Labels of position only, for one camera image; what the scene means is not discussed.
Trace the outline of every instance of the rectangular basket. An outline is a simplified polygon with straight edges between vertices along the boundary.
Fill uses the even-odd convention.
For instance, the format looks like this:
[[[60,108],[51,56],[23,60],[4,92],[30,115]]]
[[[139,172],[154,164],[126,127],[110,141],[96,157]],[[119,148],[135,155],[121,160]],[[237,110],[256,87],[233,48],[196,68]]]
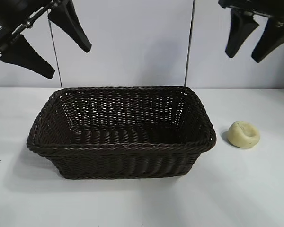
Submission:
[[[67,179],[184,175],[215,143],[200,99],[178,86],[59,90],[27,139]]]

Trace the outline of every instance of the wicker basket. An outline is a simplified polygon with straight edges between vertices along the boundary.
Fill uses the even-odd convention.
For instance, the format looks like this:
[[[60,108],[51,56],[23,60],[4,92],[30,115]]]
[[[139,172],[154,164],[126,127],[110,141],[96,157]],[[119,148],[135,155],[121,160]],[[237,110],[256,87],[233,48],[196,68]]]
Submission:
[[[68,179],[184,175],[215,143],[197,95],[168,86],[57,91],[27,139]]]

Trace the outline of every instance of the white wall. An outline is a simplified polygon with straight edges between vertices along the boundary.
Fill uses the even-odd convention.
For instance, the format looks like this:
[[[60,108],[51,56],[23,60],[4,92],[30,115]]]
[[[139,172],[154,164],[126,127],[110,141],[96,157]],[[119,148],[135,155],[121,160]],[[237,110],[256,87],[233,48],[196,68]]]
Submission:
[[[34,27],[24,31],[23,35],[31,46],[56,69],[47,16],[43,15],[36,21]],[[60,82],[57,71],[54,78],[49,80],[33,71],[0,61],[0,87],[60,87]]]
[[[251,58],[266,19],[230,59],[225,54],[230,9],[218,0],[196,0],[187,85],[211,87],[284,87],[284,45],[260,64]],[[74,0],[93,47],[85,54],[53,26],[65,87],[183,85],[193,0]],[[24,32],[31,45],[55,69],[47,16]],[[52,80],[0,61],[0,87],[59,87]]]
[[[53,27],[64,87],[184,84],[192,0],[74,5],[93,47],[86,55]]]
[[[187,85],[197,88],[284,88],[284,45],[259,64],[251,58],[266,25],[263,17],[256,17],[256,21],[260,27],[230,59],[225,54],[230,9],[221,8],[217,0],[196,0]]]

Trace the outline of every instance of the white tabletop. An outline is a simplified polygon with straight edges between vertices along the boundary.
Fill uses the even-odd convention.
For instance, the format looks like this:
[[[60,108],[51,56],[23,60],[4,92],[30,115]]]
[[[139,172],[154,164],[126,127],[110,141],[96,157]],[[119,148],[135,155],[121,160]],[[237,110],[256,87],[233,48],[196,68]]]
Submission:
[[[183,177],[111,181],[66,180],[26,148],[55,90],[0,88],[0,227],[284,227],[284,90],[196,90],[216,147]],[[234,121],[260,143],[223,140]]]

